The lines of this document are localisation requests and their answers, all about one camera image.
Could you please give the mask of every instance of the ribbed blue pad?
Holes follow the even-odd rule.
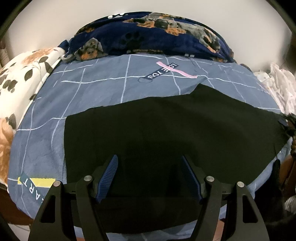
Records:
[[[118,168],[118,157],[114,155],[98,184],[98,193],[96,195],[97,202],[100,203],[102,199],[106,197],[109,191],[110,185],[115,176],[117,168]]]
[[[198,201],[202,200],[202,196],[200,193],[200,183],[196,179],[191,167],[189,166],[184,156],[182,156],[181,169],[192,196],[196,197]]]

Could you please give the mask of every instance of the black cloth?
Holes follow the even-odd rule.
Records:
[[[147,232],[190,222],[197,219],[199,207],[186,201],[191,194],[179,168],[181,156],[188,154],[206,175],[221,182],[249,184],[288,140],[279,118],[202,84],[187,95],[91,108],[66,119],[67,182],[91,175],[110,155],[117,154],[119,166],[102,202],[106,208],[101,206],[104,211],[100,211],[106,231],[125,232],[119,228],[125,225],[137,226],[125,233]],[[158,199],[145,207],[130,201],[108,202],[149,197]],[[165,197],[183,198],[184,202],[173,204]],[[134,217],[142,214],[150,225],[128,224],[132,208],[141,210]],[[164,213],[170,217],[166,222],[160,219]]]

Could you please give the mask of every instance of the folded black garment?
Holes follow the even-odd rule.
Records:
[[[288,141],[278,123],[280,118],[278,114],[254,108],[202,84],[187,95],[149,97],[91,108],[66,119],[67,182],[91,175],[97,166],[116,154],[119,166],[107,199],[188,198],[190,192],[178,166],[181,156],[188,154],[206,175],[224,183],[249,184]],[[125,204],[125,215],[131,212],[130,206]],[[170,203],[164,202],[155,213],[153,208],[146,208],[146,216],[151,210],[150,223],[155,224],[152,218],[158,219],[160,213],[171,212],[168,206]],[[175,216],[161,228],[197,218],[195,213],[176,221],[180,220],[180,213],[188,213],[184,211],[186,203],[177,206]],[[123,217],[122,213],[119,225],[125,223]],[[109,224],[108,231],[124,232],[112,229],[111,221]],[[160,228],[152,226],[150,230]],[[146,231],[139,228],[127,232]]]

